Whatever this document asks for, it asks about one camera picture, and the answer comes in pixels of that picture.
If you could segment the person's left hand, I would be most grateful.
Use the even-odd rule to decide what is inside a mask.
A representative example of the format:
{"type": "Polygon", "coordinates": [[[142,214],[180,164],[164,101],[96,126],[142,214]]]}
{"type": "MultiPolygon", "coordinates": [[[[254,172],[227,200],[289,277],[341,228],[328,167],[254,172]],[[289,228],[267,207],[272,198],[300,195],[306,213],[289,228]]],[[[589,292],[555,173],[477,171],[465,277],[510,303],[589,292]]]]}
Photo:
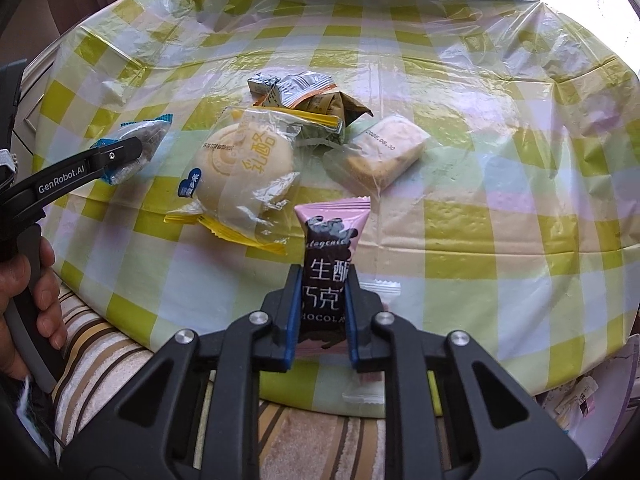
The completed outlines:
{"type": "Polygon", "coordinates": [[[65,364],[66,328],[54,253],[40,226],[19,228],[1,248],[1,373],[50,393],[65,364]]]}

